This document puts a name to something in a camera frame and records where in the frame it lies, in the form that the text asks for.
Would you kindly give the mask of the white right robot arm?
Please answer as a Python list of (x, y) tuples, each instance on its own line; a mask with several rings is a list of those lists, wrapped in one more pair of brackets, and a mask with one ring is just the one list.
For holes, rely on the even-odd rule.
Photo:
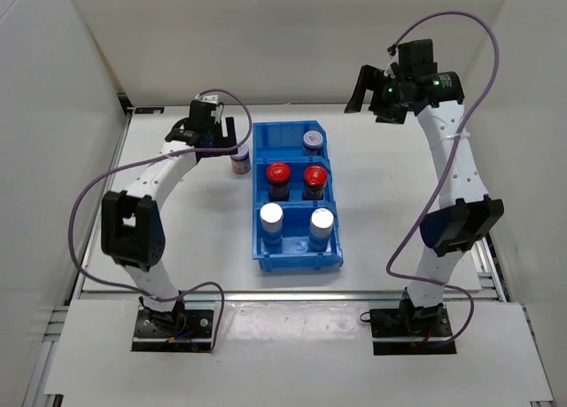
[(502, 200), (490, 197), (478, 173), (464, 129), (461, 81), (455, 72), (428, 65), (421, 74), (391, 77), (383, 70), (361, 68), (346, 113), (358, 113), (367, 92), (369, 110), (378, 122), (401, 124), (412, 112), (428, 142), (438, 184), (411, 227), (423, 241), (415, 275), (408, 277), (400, 301), (398, 325), (416, 336), (442, 310), (446, 285), (457, 263), (502, 217)]

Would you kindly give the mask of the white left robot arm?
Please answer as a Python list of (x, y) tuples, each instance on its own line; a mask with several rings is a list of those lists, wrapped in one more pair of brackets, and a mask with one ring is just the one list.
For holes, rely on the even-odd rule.
[(234, 120), (222, 131), (224, 104), (216, 95), (190, 103), (189, 115), (165, 136), (159, 157), (133, 183), (102, 199), (101, 248), (144, 292), (141, 304), (147, 319), (166, 336), (184, 332), (183, 301), (171, 282), (162, 256), (166, 237), (160, 209), (183, 177), (204, 157), (230, 155), (236, 150)]

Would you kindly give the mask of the silver lid peppercorn jar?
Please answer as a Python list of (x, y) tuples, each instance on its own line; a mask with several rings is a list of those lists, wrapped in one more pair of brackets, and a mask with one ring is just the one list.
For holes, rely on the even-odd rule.
[(335, 217), (325, 208), (317, 208), (310, 217), (309, 247), (314, 251), (325, 251), (333, 232)]
[(267, 203), (260, 208), (261, 236), (268, 246), (278, 245), (282, 241), (283, 209), (277, 203)]

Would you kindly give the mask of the red lid sauce jar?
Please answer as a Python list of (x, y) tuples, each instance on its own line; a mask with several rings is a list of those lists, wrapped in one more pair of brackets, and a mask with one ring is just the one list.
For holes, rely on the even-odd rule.
[(289, 199), (289, 182), (291, 169), (283, 162), (274, 162), (267, 167), (268, 196), (272, 201), (286, 201)]
[(307, 167), (303, 174), (304, 188), (302, 199), (323, 200), (328, 178), (329, 174), (325, 167), (321, 165)]

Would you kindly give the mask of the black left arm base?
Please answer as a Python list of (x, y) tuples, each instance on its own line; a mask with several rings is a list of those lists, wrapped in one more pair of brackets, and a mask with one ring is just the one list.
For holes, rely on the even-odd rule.
[(140, 305), (131, 351), (145, 353), (210, 353), (217, 311), (213, 302), (177, 302), (168, 313)]

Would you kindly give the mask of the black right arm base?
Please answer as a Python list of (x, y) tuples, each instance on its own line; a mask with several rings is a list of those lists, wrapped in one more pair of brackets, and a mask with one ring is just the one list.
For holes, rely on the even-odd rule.
[(374, 356), (455, 355), (453, 331), (442, 304), (415, 307), (410, 299), (396, 308), (374, 308), (359, 316), (370, 325)]

